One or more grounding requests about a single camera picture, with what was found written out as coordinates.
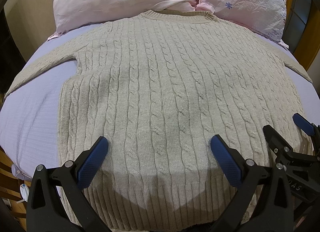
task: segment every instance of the chair backrest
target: chair backrest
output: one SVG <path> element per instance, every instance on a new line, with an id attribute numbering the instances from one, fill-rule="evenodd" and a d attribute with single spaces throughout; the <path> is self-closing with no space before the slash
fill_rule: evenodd
<path id="1" fill-rule="evenodd" d="M 3 149 L 0 147 L 0 197 L 10 199 L 12 201 L 21 200 L 20 196 L 20 185 L 23 183 L 22 180 L 16 179 L 11 174 L 11 160 L 4 153 Z M 14 217 L 17 218 L 26 218 L 26 207 L 27 205 L 24 202 L 22 205 L 21 212 L 15 212 L 15 209 L 12 208 L 10 211 L 7 206 L 4 204 L 3 200 L 0 199 L 0 228 L 5 228 L 3 231 L 8 232 L 24 232 L 25 230 L 17 222 Z"/>

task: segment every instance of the wooden floor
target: wooden floor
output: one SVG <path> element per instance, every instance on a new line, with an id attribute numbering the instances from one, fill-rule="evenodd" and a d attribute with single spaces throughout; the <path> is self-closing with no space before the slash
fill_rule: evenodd
<path id="1" fill-rule="evenodd" d="M 2 152 L 2 151 L 0 151 L 0 161 L 1 161 L 2 163 L 4 163 L 5 165 L 8 165 L 8 166 L 11 166 L 11 165 L 12 165 L 12 161 L 11 161 L 11 160 L 9 159 L 9 157 L 7 157 L 7 155 L 6 155 L 4 152 Z M 14 178 L 14 176 L 13 176 L 11 173 L 8 173 L 8 172 L 6 172 L 6 171 L 4 171 L 4 170 L 2 170 L 2 169 L 0 169 L 0 172 L 3 173 L 3 174 L 6 175 L 6 176 L 10 176 L 10 177 Z M 20 197 L 20 194 L 17 193 L 17 192 L 15 192 L 15 191 L 7 190 L 7 192 L 10 193 L 10 194 L 14 194 L 14 195 Z M 10 200 L 10 203 L 11 203 L 12 211 L 13 211 L 13 212 L 26 213 L 26 209 L 24 208 L 24 206 L 23 206 L 22 203 L 17 204 L 17 202 L 14 201 L 14 200 Z M 21 226 L 24 228 L 24 230 L 27 230 L 26 219 L 21 219 L 21 218 L 19 218 L 18 220 L 19 220 Z"/>

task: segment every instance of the sweater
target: sweater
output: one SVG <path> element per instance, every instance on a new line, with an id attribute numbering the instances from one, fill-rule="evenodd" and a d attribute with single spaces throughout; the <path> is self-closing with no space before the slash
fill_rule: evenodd
<path id="1" fill-rule="evenodd" d="M 216 220 L 235 189 L 210 150 L 215 134 L 263 166 L 272 164 L 264 125 L 311 153 L 292 120 L 304 113 L 285 66 L 310 80 L 305 70 L 208 12 L 147 11 L 106 22 L 30 64 L 6 96 L 69 59 L 78 64 L 60 95 L 60 163 L 100 135 L 108 139 L 84 195 L 110 228 L 179 231 Z"/>

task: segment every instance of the bed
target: bed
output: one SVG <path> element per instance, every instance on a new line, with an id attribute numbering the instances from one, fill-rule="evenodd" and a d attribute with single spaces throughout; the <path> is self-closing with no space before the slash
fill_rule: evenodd
<path id="1" fill-rule="evenodd" d="M 46 41 L 25 67 L 53 49 L 100 24 L 89 24 Z M 262 35 L 257 37 L 296 60 L 288 49 Z M 306 118 L 320 125 L 320 99 L 313 85 L 305 78 L 286 69 L 294 82 Z M 76 60 L 68 60 L 29 81 L 5 100 L 0 112 L 0 145 L 14 162 L 14 175 L 30 179 L 37 165 L 59 166 L 57 149 L 58 101 L 63 83 L 76 73 Z"/>

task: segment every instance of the blue flower print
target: blue flower print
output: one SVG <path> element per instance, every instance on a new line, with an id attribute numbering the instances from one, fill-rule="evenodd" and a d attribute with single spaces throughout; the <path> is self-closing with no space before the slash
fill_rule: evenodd
<path id="1" fill-rule="evenodd" d="M 232 9 L 232 4 L 230 4 L 230 2 L 226 3 L 226 5 L 228 9 Z"/>

